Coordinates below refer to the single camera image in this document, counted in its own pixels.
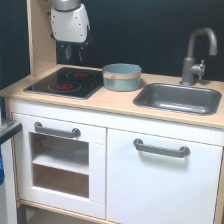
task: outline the black cooktop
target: black cooktop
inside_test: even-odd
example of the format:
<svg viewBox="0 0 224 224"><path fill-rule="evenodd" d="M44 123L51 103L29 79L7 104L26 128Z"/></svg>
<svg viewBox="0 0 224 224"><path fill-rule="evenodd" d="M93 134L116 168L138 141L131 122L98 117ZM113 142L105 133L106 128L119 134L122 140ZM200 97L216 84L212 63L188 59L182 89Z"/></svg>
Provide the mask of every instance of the black cooktop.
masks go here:
<svg viewBox="0 0 224 224"><path fill-rule="evenodd" d="M64 67L34 83L24 91L87 99L102 86L102 71Z"/></svg>

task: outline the cooking pot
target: cooking pot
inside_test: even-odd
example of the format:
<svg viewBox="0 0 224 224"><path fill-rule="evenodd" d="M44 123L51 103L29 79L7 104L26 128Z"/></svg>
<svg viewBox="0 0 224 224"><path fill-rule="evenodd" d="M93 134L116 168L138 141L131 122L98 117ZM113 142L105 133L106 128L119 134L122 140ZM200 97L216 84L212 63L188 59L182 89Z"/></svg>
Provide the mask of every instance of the cooking pot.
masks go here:
<svg viewBox="0 0 224 224"><path fill-rule="evenodd" d="M139 87L141 71L138 65L106 65L103 67L104 86L112 91L133 91Z"/></svg>

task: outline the black backdrop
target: black backdrop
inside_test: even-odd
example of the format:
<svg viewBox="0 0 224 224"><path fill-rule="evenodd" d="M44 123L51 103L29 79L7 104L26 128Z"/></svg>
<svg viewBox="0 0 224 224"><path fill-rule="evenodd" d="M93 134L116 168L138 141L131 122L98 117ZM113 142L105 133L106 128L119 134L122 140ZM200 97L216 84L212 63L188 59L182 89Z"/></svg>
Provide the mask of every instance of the black backdrop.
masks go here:
<svg viewBox="0 0 224 224"><path fill-rule="evenodd" d="M224 80L224 1L82 0L95 42L85 66L139 64L143 72L181 76L190 34L212 28L218 56L208 56L207 37L197 39L195 55L206 60L205 79ZM76 60L58 63L80 64ZM0 1L0 88L29 75L26 0Z"/></svg>

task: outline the stainless steel sink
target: stainless steel sink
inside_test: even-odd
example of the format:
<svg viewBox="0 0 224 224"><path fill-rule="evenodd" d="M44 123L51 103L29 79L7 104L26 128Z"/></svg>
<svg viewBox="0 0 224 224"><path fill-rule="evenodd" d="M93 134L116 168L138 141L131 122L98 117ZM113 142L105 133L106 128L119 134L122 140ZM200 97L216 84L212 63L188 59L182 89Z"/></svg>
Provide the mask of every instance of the stainless steel sink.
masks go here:
<svg viewBox="0 0 224 224"><path fill-rule="evenodd" d="M140 107L196 115L215 114L222 94L211 89L167 84L147 85L134 99Z"/></svg>

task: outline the faucet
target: faucet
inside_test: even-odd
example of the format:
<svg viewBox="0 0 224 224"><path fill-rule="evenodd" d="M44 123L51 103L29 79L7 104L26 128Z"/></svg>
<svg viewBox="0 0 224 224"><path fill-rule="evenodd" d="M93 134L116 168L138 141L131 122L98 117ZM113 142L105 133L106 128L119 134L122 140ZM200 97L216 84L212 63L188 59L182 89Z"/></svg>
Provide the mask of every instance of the faucet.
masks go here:
<svg viewBox="0 0 224 224"><path fill-rule="evenodd" d="M181 85L184 86L193 86L195 85L194 75L198 75L199 79L202 79L205 71L204 60L201 61L201 64L195 64L194 54L194 45L195 39L200 35L208 35L210 41L209 55L217 55L217 39L215 33L210 28L202 28L195 30L189 39L187 57L184 59L184 67L182 73Z"/></svg>

